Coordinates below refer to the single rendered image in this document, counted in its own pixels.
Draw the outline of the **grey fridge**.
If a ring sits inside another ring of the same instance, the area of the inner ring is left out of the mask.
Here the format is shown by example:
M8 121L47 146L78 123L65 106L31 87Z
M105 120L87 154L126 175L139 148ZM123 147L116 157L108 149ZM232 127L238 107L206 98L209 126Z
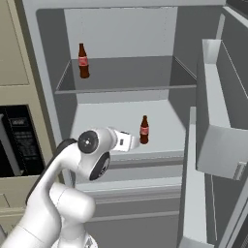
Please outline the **grey fridge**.
M186 125L202 40L220 10L187 0L22 0L56 141L90 128L149 141L114 151L105 175L66 182L96 199L87 229L99 248L176 248ZM89 78L81 78L83 44Z

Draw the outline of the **grey fridge door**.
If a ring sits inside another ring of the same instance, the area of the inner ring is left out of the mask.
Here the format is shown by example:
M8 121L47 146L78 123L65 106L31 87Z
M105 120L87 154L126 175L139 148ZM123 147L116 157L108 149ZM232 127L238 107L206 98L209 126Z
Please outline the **grey fridge door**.
M201 41L190 109L178 248L248 247L248 2L187 0L218 8L219 39Z

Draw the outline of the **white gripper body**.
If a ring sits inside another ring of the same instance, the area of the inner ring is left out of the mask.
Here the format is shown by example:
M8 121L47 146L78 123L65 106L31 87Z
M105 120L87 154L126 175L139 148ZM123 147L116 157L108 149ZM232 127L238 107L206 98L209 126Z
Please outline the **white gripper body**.
M139 146L140 146L140 139L138 137L131 136L129 149L133 150L138 148Z

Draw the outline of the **beige cupboard run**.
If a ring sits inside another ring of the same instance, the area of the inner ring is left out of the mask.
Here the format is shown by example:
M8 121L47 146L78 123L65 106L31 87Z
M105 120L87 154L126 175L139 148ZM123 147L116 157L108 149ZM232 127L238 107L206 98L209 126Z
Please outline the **beige cupboard run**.
M21 0L0 0L0 106L27 105L46 165L55 142L30 46ZM10 232L22 217L39 175L0 177L0 227Z

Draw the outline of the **brown soda bottle red label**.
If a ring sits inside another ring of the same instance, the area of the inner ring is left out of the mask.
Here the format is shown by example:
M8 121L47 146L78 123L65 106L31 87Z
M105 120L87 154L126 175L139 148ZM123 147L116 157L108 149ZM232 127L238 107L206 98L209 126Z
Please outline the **brown soda bottle red label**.
M81 78L89 78L89 76L90 76L89 65L88 65L88 60L87 60L87 54L85 52L83 44L79 45L78 66L79 66L79 71L80 71L80 77Z
M145 115L142 118L140 128L139 128L139 141L141 144L148 143L148 135L149 135L149 125L147 121L147 116Z

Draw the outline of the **black microwave oven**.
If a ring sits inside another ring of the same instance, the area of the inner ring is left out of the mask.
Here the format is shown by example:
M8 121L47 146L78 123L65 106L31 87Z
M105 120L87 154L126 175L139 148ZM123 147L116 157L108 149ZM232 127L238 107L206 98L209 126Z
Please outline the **black microwave oven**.
M44 168L29 107L0 106L0 177L39 175Z

